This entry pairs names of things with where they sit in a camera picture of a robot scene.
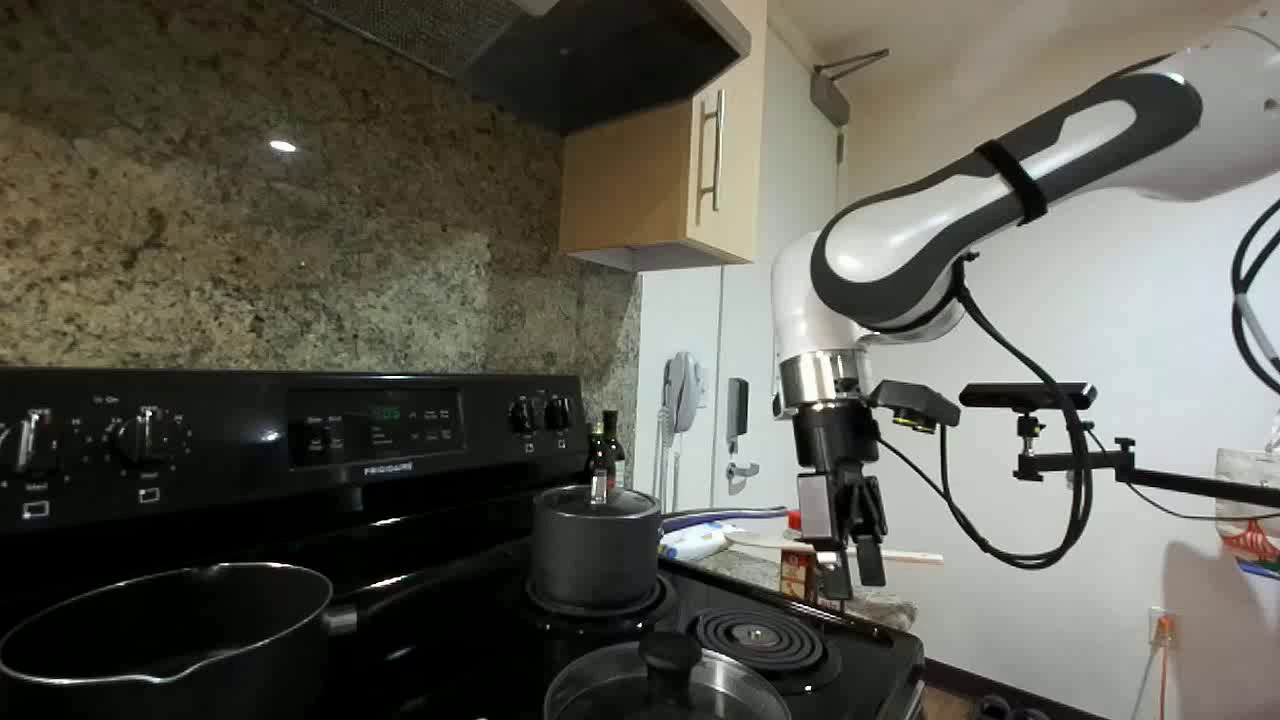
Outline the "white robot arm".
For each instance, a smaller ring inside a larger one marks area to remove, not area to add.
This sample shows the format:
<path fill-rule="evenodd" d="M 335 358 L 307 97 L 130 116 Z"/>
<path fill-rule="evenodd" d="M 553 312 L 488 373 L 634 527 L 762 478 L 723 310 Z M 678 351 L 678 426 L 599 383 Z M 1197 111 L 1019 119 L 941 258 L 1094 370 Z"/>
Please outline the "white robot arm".
<path fill-rule="evenodd" d="M 873 388 L 864 351 L 955 330 L 972 312 L 972 253 L 1080 194 L 1209 201 L 1271 178 L 1277 100 L 1280 0 L 1257 0 L 943 169 L 841 207 L 778 258 L 778 412 L 796 436 L 801 538 L 836 562 L 844 590 L 886 579 L 889 522 L 869 471 L 875 412 L 915 426 L 955 418 L 922 383 Z"/>

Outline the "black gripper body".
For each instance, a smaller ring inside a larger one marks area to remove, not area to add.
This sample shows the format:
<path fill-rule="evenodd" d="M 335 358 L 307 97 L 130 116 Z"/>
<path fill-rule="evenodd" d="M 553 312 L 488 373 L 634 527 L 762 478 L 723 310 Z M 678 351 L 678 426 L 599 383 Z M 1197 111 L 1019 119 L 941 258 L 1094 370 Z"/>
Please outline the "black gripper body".
<path fill-rule="evenodd" d="M 875 480 L 882 429 L 864 404 L 815 404 L 796 418 L 796 506 L 810 540 L 841 538 L 853 546 L 853 489 Z"/>

